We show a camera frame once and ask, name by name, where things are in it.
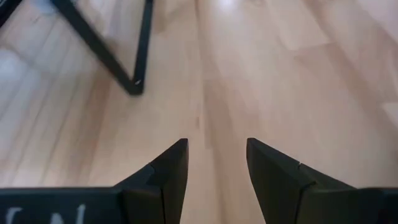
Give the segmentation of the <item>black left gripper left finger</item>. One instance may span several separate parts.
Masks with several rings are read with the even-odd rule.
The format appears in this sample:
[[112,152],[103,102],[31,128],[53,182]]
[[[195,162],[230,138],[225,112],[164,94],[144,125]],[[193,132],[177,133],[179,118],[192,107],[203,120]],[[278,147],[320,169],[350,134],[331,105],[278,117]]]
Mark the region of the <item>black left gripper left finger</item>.
[[188,139],[181,138],[116,187],[124,223],[179,224],[188,178]]

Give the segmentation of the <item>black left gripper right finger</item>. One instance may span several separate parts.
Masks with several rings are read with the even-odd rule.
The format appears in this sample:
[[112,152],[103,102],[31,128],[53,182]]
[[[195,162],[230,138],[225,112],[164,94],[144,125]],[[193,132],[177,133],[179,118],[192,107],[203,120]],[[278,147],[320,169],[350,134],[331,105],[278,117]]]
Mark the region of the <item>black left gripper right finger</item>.
[[256,138],[247,139],[246,160],[266,223],[295,223],[302,195],[311,187],[352,189]]

